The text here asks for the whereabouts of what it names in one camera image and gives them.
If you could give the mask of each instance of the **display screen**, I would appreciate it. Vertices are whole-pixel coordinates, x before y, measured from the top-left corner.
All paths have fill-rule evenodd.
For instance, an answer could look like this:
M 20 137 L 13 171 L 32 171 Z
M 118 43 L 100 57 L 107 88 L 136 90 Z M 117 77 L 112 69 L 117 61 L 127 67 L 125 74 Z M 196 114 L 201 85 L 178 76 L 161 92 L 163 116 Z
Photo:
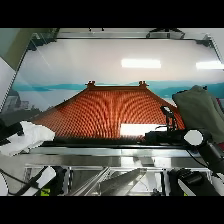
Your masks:
M 27 51 L 1 119 L 46 126 L 56 138 L 133 137 L 165 124 L 162 105 L 184 128 L 172 95 L 194 85 L 224 98 L 222 64 L 195 40 L 58 39 Z

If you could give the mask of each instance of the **orange roof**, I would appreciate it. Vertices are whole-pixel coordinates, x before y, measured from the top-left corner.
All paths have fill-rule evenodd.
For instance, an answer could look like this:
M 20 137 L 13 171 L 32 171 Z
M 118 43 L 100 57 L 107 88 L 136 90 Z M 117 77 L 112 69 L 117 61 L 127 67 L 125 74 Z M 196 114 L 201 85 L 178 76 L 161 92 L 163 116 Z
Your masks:
M 166 124 L 160 106 L 169 106 L 181 129 L 184 123 L 176 107 L 147 88 L 139 86 L 95 86 L 42 113 L 33 123 L 41 124 L 57 137 L 120 138 L 120 126 L 127 124 Z

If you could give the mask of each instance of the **tiled roof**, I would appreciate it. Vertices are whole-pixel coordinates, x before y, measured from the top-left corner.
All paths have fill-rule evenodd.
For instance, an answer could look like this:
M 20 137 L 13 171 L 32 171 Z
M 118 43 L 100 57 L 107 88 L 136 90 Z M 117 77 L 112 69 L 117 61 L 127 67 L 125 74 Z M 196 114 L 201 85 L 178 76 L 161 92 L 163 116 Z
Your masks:
M 160 106 L 169 106 L 178 125 L 184 128 L 176 107 L 146 86 L 95 86 L 44 112 L 32 122 L 56 132 L 57 137 L 120 138 L 120 126 L 127 124 L 166 124 Z

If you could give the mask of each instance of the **sky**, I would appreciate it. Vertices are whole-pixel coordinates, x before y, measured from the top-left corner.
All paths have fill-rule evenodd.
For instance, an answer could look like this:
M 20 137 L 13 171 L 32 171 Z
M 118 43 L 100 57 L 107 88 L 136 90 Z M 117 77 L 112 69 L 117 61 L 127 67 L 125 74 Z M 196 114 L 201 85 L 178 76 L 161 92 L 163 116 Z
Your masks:
M 160 60 L 160 69 L 122 68 L 121 60 Z M 218 60 L 214 49 L 194 40 L 59 39 L 28 51 L 15 82 L 38 86 L 140 80 L 223 82 L 222 70 L 197 70 L 196 63 Z

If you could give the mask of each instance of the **black cable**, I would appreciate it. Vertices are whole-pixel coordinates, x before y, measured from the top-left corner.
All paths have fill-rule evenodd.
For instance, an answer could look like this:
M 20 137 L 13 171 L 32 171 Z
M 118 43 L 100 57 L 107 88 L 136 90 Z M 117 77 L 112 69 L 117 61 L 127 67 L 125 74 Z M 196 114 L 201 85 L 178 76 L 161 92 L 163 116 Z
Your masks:
M 203 163 L 201 163 L 197 159 L 195 159 L 195 157 L 187 149 L 186 149 L 186 151 L 189 153 L 189 155 L 191 156 L 191 158 L 194 159 L 197 163 L 199 163 L 201 166 L 204 166 L 204 167 L 208 168 L 208 166 L 204 165 Z
M 28 183 L 26 183 L 26 182 L 24 182 L 24 181 L 22 181 L 22 180 L 20 180 L 20 179 L 18 179 L 18 178 L 16 178 L 16 177 L 12 176 L 12 175 L 6 173 L 6 172 L 5 172 L 4 170 L 2 170 L 1 168 L 0 168 L 0 173 L 3 173 L 3 174 L 5 174 L 6 176 L 8 176 L 8 177 L 10 177 L 10 178 L 12 178 L 12 179 L 14 179 L 14 180 L 16 180 L 16 181 L 22 183 L 22 184 L 25 184 L 25 185 L 28 184 Z M 37 189 L 37 190 L 41 190 L 41 191 L 43 191 L 44 193 L 49 194 L 49 192 L 47 192 L 47 191 L 45 191 L 45 190 L 42 190 L 42 189 L 39 188 L 39 187 L 35 187 L 35 186 L 31 186 L 31 187 L 32 187 L 32 188 L 35 188 L 35 189 Z

